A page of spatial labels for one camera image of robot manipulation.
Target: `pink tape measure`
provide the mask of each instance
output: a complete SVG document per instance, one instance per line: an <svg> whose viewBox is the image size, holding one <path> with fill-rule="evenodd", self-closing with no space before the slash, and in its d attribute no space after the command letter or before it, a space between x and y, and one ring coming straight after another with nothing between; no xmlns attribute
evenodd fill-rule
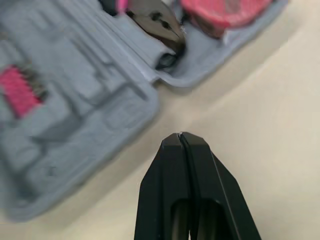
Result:
<svg viewBox="0 0 320 240"><path fill-rule="evenodd" d="M254 21L273 0L180 0L191 22L207 35L220 38L228 28Z"/></svg>

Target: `gray molded tray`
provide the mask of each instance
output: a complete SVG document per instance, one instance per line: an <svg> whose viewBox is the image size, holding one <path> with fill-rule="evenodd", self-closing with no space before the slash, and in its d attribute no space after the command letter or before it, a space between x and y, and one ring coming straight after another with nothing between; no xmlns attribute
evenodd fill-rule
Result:
<svg viewBox="0 0 320 240"><path fill-rule="evenodd" d="M196 85L286 4L276 1L224 41L187 24L187 54L169 74L153 68L169 49L127 16L105 14L96 0L0 0L0 70L30 63L49 90L23 119L0 92L0 198L10 219L45 212L137 136L158 110L153 82Z"/></svg>

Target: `black pliers in case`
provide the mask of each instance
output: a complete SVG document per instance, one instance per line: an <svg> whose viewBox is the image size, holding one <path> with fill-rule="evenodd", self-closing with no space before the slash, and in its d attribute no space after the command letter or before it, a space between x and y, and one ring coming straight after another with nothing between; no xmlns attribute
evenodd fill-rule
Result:
<svg viewBox="0 0 320 240"><path fill-rule="evenodd" d="M102 9L111 16L121 11L117 0L99 2ZM186 52L184 28L175 13L161 0L128 0L123 11L148 35L173 50L174 54L164 54L155 66L157 70L170 71Z"/></svg>
<svg viewBox="0 0 320 240"><path fill-rule="evenodd" d="M236 179L187 132L164 139L144 176L134 240L261 240Z"/></svg>

